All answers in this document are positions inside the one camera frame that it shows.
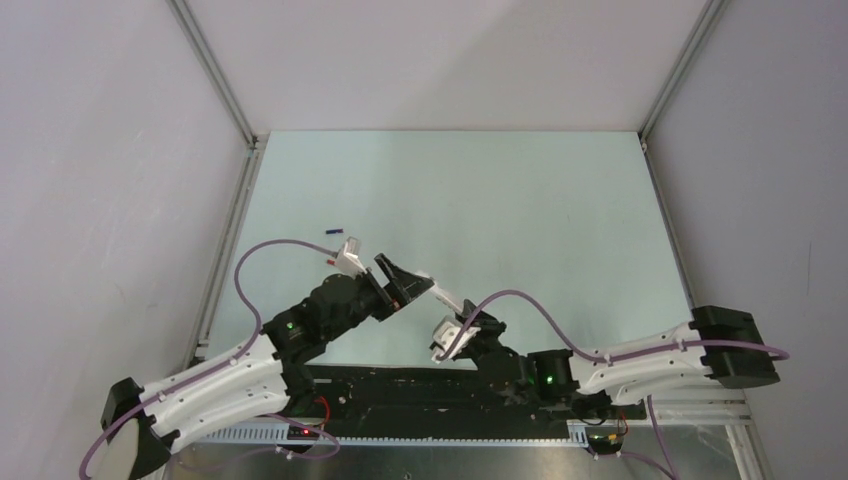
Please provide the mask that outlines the white remote control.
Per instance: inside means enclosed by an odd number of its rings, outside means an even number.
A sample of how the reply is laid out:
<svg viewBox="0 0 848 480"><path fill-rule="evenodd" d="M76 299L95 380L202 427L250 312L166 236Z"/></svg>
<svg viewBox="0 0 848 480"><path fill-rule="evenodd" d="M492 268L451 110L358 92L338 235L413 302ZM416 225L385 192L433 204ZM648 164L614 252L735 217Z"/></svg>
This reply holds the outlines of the white remote control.
<svg viewBox="0 0 848 480"><path fill-rule="evenodd" d="M439 302L448 307L456 316L463 317L464 316L464 300L457 295L454 295L450 291L443 288L438 281L432 277L429 273L418 270L415 272L416 275L428 278L433 282L433 286L428 290L430 294L432 294Z"/></svg>

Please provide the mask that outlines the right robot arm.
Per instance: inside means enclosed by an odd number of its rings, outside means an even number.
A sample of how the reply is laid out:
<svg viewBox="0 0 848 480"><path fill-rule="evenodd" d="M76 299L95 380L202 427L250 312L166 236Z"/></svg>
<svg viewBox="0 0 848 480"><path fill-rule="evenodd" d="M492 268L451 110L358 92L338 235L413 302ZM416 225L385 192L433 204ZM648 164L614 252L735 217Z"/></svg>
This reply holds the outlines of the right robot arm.
<svg viewBox="0 0 848 480"><path fill-rule="evenodd" d="M689 321L608 348L519 354L499 339L504 323L466 302L433 332L432 359L469 359L506 404L584 410L598 418L666 390L718 384L739 390L779 381L786 351L768 346L753 316L718 306L692 310Z"/></svg>

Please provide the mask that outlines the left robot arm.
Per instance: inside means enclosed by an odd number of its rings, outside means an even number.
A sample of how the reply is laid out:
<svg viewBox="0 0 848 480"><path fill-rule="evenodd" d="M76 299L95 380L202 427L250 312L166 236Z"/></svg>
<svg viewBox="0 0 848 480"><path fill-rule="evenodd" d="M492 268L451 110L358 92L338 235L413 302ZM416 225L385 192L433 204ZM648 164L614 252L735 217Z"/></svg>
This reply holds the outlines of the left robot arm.
<svg viewBox="0 0 848 480"><path fill-rule="evenodd" d="M307 363L363 321L386 320L435 285L382 254L375 260L386 284L356 255L338 254L338 273L235 347L161 380L114 384L101 416L103 434L109 445L132 452L116 472L102 468L99 478L141 479L222 428L283 410L308 413L316 391Z"/></svg>

